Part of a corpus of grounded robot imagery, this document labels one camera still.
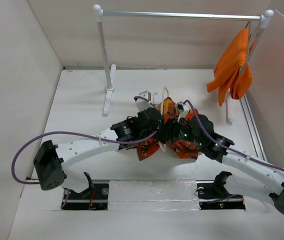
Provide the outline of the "white hanger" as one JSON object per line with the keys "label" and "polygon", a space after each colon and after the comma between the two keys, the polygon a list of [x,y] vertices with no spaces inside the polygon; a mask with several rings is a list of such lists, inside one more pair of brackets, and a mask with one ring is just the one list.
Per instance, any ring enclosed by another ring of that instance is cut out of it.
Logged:
{"label": "white hanger", "polygon": [[161,97],[159,97],[158,92],[155,92],[152,96],[152,103],[155,104],[156,107],[160,106],[160,113],[162,116],[164,115],[164,100],[166,97],[169,97],[169,91],[166,86],[163,86],[162,88]]}

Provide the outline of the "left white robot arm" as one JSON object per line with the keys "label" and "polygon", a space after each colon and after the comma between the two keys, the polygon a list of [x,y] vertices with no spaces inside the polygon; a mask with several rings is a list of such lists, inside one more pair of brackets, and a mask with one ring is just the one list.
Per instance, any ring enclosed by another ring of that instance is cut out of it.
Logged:
{"label": "left white robot arm", "polygon": [[62,186],[83,199],[90,198],[95,190],[90,175],[84,172],[82,177],[76,177],[69,168],[90,157],[142,143],[163,125],[160,111],[149,107],[136,117],[127,118],[94,136],[63,144],[54,144],[51,140],[43,142],[33,160],[41,190]]}

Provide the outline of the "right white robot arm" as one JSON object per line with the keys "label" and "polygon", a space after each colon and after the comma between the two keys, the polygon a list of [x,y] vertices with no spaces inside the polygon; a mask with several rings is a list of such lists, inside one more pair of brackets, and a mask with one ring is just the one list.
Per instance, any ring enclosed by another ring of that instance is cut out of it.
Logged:
{"label": "right white robot arm", "polygon": [[214,131],[213,123],[204,115],[191,119],[168,120],[167,138],[195,144],[207,158],[233,167],[252,177],[243,180],[230,172],[216,176],[213,191],[219,197],[244,195],[273,205],[284,215],[284,168],[267,163],[236,149],[234,142]]}

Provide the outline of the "orange camouflage trousers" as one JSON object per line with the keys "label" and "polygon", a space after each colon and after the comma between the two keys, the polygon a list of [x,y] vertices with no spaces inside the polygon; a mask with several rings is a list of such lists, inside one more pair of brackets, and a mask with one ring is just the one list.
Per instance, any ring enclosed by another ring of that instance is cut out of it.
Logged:
{"label": "orange camouflage trousers", "polygon": [[175,106],[176,103],[167,97],[157,107],[149,107],[137,116],[111,126],[121,142],[119,149],[136,149],[140,161],[154,155],[160,144],[172,149],[179,159],[198,158],[202,142],[195,139],[191,129],[191,120],[197,110],[187,110],[186,116]]}

